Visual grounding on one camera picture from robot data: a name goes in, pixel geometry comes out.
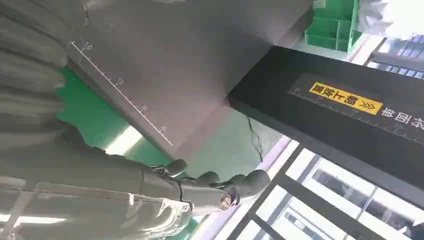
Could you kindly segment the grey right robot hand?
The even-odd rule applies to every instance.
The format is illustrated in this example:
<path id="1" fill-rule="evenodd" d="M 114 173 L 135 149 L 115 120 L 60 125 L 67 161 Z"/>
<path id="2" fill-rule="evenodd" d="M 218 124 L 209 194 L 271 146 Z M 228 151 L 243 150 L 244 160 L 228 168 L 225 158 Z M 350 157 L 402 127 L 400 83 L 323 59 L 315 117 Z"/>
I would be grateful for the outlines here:
<path id="1" fill-rule="evenodd" d="M 224 212 L 270 183 L 256 169 L 220 181 L 178 178 L 185 162 L 149 167 L 87 145 L 74 127 L 0 132 L 3 240 L 163 240 L 194 216 Z"/>

